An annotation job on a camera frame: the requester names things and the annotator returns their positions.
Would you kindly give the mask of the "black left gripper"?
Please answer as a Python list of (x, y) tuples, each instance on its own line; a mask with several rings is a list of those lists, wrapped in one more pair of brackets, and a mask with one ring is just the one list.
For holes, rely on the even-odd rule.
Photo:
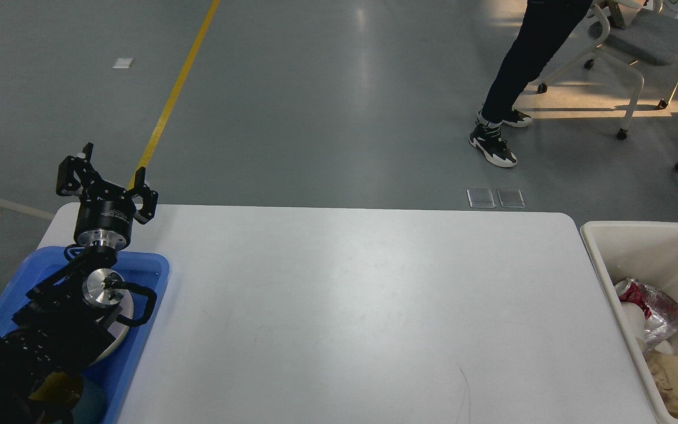
[[(134, 174), (127, 199), (104, 199), (101, 175), (92, 166), (94, 143), (87, 143), (80, 154), (68, 155), (58, 167), (56, 195), (80, 198), (74, 242), (80, 247), (102, 246), (123, 250), (130, 245), (132, 223), (145, 225), (156, 214), (158, 192), (146, 183), (146, 167)], [(140, 198), (137, 208), (134, 200)]]

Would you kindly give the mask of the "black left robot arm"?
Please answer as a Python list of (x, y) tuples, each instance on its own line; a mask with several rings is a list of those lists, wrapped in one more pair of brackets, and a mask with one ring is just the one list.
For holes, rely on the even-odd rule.
[(32, 399), (56, 372), (77, 376), (115, 341), (109, 327), (139, 327), (152, 317), (157, 293), (113, 271), (118, 253), (130, 245), (132, 224), (155, 214), (158, 193), (145, 182), (145, 167), (124, 188), (104, 180), (91, 164), (94, 145), (59, 165), (57, 195), (75, 196), (75, 257), (27, 293), (28, 303), (12, 320), (16, 329), (0, 336), (0, 423), (36, 423), (54, 415), (74, 421), (65, 407)]

